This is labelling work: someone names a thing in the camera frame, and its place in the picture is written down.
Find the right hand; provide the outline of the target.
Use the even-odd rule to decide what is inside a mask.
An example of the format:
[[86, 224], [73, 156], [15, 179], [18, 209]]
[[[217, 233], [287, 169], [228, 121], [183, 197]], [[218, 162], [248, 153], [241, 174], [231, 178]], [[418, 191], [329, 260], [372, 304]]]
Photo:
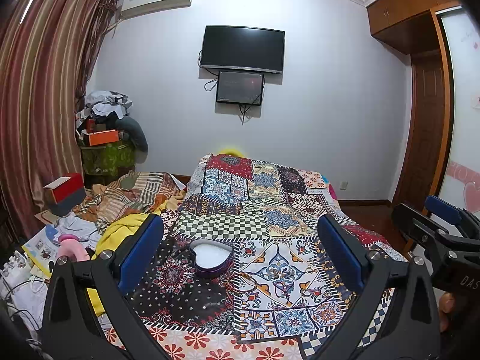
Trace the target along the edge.
[[439, 298], [438, 304], [440, 331], [448, 330], [452, 323], [460, 325], [469, 322], [466, 306], [468, 306], [468, 299], [464, 294], [445, 292]]

